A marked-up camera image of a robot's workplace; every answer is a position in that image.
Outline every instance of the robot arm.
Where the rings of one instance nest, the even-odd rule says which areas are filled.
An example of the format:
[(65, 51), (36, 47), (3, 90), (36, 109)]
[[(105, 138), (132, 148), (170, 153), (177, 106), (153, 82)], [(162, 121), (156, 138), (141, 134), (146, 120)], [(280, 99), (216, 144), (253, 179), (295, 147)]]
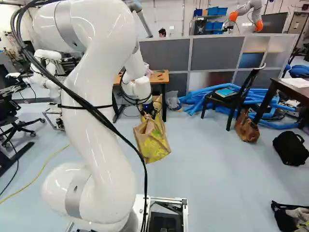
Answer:
[[(84, 56), (66, 78), (65, 86), (93, 106), (112, 104), (114, 77), (124, 65), (128, 72), (125, 81), (145, 75), (139, 50), (134, 53), (134, 18), (120, 0), (50, 3), (37, 11), (33, 26), (51, 50), (83, 49)], [(61, 103), (80, 106), (64, 91)], [(112, 121), (111, 107), (99, 110)], [(138, 198), (131, 165), (114, 133), (87, 110), (63, 108), (62, 113), (66, 134), (84, 163), (64, 163), (55, 168), (44, 182), (43, 198), (82, 229), (118, 232), (131, 218)], [(132, 230), (140, 227), (139, 221)]]
[[(123, 76), (121, 86), (124, 92), (136, 99), (146, 99), (151, 93), (149, 77), (146, 72), (149, 65), (143, 62), (140, 49), (130, 56), (125, 63), (126, 72)], [(145, 104), (151, 103), (152, 97)]]
[[(34, 53), (34, 57), (41, 62), (44, 58), (49, 59), (49, 62), (46, 65), (46, 69), (52, 74), (56, 73), (56, 66), (54, 61), (61, 59), (61, 54), (56, 51), (48, 51), (38, 49)], [(47, 88), (50, 90), (50, 97), (57, 101), (57, 98), (60, 96), (59, 87), (54, 84), (51, 80), (47, 79), (40, 71), (31, 64), (30, 69), (33, 71), (33, 76), (29, 78), (24, 78), (24, 81), (29, 84), (38, 84), (42, 88)]]
[(236, 11), (232, 12), (229, 16), (229, 20), (232, 22), (236, 22), (238, 16), (242, 16), (253, 8), (252, 11), (252, 20), (255, 24), (255, 31), (261, 31), (263, 29), (263, 21), (261, 18), (261, 10), (262, 10), (262, 1), (261, 0), (250, 0), (246, 2), (243, 6), (238, 8)]
[(151, 30), (149, 29), (148, 24), (147, 24), (147, 22), (144, 18), (141, 3), (136, 1), (136, 0), (127, 1), (126, 3), (129, 7), (129, 9), (131, 10), (131, 12), (135, 11), (137, 13), (138, 17), (140, 18), (141, 23), (143, 24), (143, 26), (144, 26), (147, 34), (148, 34), (148, 37), (152, 38), (153, 34), (152, 34)]

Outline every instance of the cubicle partition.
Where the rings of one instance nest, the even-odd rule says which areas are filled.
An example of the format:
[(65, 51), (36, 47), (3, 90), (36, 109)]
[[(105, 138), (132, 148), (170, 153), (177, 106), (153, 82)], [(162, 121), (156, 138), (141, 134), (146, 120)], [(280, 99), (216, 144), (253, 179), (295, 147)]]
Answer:
[(235, 83), (266, 62), (253, 87), (268, 88), (279, 78), (296, 43), (295, 34), (204, 35), (145, 39), (140, 50), (152, 70), (168, 69), (167, 91), (184, 96), (192, 90)]

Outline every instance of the blue storage bin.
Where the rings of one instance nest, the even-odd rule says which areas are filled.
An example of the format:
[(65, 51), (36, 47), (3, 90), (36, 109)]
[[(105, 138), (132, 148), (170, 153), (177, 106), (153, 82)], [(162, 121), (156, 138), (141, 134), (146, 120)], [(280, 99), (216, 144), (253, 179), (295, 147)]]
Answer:
[(209, 23), (209, 22), (206, 23), (205, 29), (206, 29), (206, 30), (212, 30), (212, 29), (213, 29), (213, 24), (214, 24), (214, 23)]
[(223, 22), (222, 22), (222, 23), (215, 22), (215, 23), (213, 23), (213, 27), (212, 27), (212, 28), (213, 28), (214, 30), (221, 30), (222, 25), (223, 25)]
[(227, 12), (227, 7), (224, 7), (224, 8), (219, 7), (218, 8), (218, 15), (226, 15), (226, 12)]
[(202, 15), (203, 15), (203, 9), (194, 10), (194, 16), (202, 16)]
[(223, 31), (222, 30), (214, 30), (213, 34), (214, 35), (221, 35), (221, 34), (223, 34)]
[(208, 15), (218, 15), (218, 10), (219, 10), (218, 6), (208, 8)]

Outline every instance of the black chair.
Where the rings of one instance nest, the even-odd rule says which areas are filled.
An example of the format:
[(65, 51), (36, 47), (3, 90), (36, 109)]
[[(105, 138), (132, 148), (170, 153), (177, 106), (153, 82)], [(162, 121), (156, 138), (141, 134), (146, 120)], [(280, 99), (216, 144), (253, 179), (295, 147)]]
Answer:
[(0, 127), (9, 124), (12, 125), (11, 128), (0, 134), (0, 140), (4, 139), (3, 137), (4, 135), (9, 134), (7, 138), (1, 143), (3, 147), (10, 146), (9, 141), (17, 131), (24, 131), (30, 133), (30, 136), (34, 137), (36, 135), (35, 131), (28, 130), (24, 127), (36, 123), (38, 121), (40, 121), (41, 123), (45, 122), (44, 118), (38, 118), (30, 122), (19, 121), (18, 123), (15, 123), (18, 120), (18, 117), (16, 117), (15, 115), (17, 114), (17, 110), (19, 110), (20, 108), (21, 107), (14, 100), (12, 100), (11, 95), (0, 98)]
[(256, 79), (258, 72), (265, 67), (266, 67), (266, 64), (264, 63), (264, 65), (261, 68), (253, 69), (250, 72), (247, 79), (244, 81), (240, 90), (232, 96), (228, 96), (228, 97), (223, 98), (220, 95), (216, 94), (216, 91), (218, 89), (216, 89), (213, 92), (206, 95), (205, 99), (204, 99), (204, 103), (203, 103), (203, 110), (202, 110), (201, 119), (204, 118), (207, 104), (210, 103), (210, 102), (213, 103), (213, 107), (212, 107), (213, 110), (216, 109), (217, 105), (229, 108), (229, 109), (231, 109), (231, 111), (230, 111), (230, 114), (228, 116), (228, 120), (227, 120), (227, 124), (226, 124), (226, 130), (229, 131), (236, 108), (237, 108), (237, 116), (236, 116), (236, 119), (237, 119), (240, 116), (241, 109), (243, 108), (243, 102), (245, 101), (245, 99), (248, 95), (248, 92), (249, 92), (254, 80)]

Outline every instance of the brown leather bag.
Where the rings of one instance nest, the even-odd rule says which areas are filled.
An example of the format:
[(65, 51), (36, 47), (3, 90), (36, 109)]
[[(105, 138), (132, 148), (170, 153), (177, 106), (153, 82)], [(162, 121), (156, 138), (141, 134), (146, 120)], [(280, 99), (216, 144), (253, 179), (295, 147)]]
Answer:
[(245, 110), (242, 110), (238, 117), (235, 130), (244, 142), (256, 142), (260, 137), (259, 128), (248, 118), (248, 112)]

